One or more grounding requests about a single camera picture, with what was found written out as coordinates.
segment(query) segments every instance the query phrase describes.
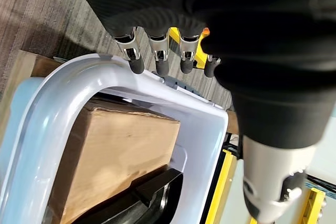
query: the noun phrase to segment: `plastic bin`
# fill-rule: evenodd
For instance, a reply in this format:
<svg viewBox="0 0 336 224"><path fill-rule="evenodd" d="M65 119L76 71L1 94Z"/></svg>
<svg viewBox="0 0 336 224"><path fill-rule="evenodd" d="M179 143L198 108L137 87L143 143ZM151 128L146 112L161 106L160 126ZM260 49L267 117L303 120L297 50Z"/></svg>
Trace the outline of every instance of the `plastic bin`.
<svg viewBox="0 0 336 224"><path fill-rule="evenodd" d="M224 135L221 107L119 57L89 54L18 87L0 149L0 222L40 224L71 127L97 92L118 95L181 121L170 166L184 173L171 223L199 223Z"/></svg>

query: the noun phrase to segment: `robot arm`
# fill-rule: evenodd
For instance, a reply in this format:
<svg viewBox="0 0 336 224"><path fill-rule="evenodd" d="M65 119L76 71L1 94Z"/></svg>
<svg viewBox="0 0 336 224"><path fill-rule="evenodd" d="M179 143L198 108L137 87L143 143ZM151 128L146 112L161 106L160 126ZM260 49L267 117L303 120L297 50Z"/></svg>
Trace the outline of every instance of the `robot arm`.
<svg viewBox="0 0 336 224"><path fill-rule="evenodd" d="M244 150L250 214L271 223L302 192L305 170L336 100L336 0L87 0L135 73L133 28L145 29L157 71L168 72L167 31L180 31L181 70L202 48L221 64Z"/></svg>

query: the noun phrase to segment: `brown cardboard box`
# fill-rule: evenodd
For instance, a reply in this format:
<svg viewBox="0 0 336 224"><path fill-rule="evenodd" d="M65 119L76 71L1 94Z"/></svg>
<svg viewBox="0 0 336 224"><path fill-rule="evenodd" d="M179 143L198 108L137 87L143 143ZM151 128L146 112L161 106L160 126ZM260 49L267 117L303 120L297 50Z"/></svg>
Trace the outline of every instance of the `brown cardboard box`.
<svg viewBox="0 0 336 224"><path fill-rule="evenodd" d="M72 223L169 163L180 123L147 109L91 99L72 127L49 199L53 223Z"/></svg>

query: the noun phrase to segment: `yellow metal frame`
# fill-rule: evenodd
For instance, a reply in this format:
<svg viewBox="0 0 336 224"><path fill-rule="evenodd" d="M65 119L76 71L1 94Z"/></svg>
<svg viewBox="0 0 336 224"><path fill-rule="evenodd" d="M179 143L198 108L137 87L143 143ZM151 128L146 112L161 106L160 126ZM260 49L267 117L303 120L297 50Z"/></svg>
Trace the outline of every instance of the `yellow metal frame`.
<svg viewBox="0 0 336 224"><path fill-rule="evenodd" d="M223 150L223 152L225 152L225 158L205 224L219 223L231 186L232 177L236 170L237 158L227 150Z"/></svg>
<svg viewBox="0 0 336 224"><path fill-rule="evenodd" d="M306 194L298 224L316 224L322 208L325 192L312 188Z"/></svg>
<svg viewBox="0 0 336 224"><path fill-rule="evenodd" d="M176 27L171 27L169 30L169 35L172 37L173 40L175 40L177 43L180 43L180 33ZM201 48L201 41L204 37L207 36L207 33L202 33L199 37L197 51L195 55L195 60L197 61L196 68L204 69L205 62L208 57L206 53L203 52Z"/></svg>

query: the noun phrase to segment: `gray carpet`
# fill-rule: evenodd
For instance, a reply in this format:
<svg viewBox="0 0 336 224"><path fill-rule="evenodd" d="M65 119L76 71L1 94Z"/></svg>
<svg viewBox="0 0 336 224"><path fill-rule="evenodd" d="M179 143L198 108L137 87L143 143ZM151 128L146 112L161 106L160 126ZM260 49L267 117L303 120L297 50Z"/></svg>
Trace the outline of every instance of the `gray carpet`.
<svg viewBox="0 0 336 224"><path fill-rule="evenodd" d="M145 67L155 69L147 36L138 30ZM71 59L90 52L121 55L85 0L0 0L0 99L19 49ZM231 97L202 70L180 71L180 59L171 51L169 75L184 81L213 102L228 108Z"/></svg>

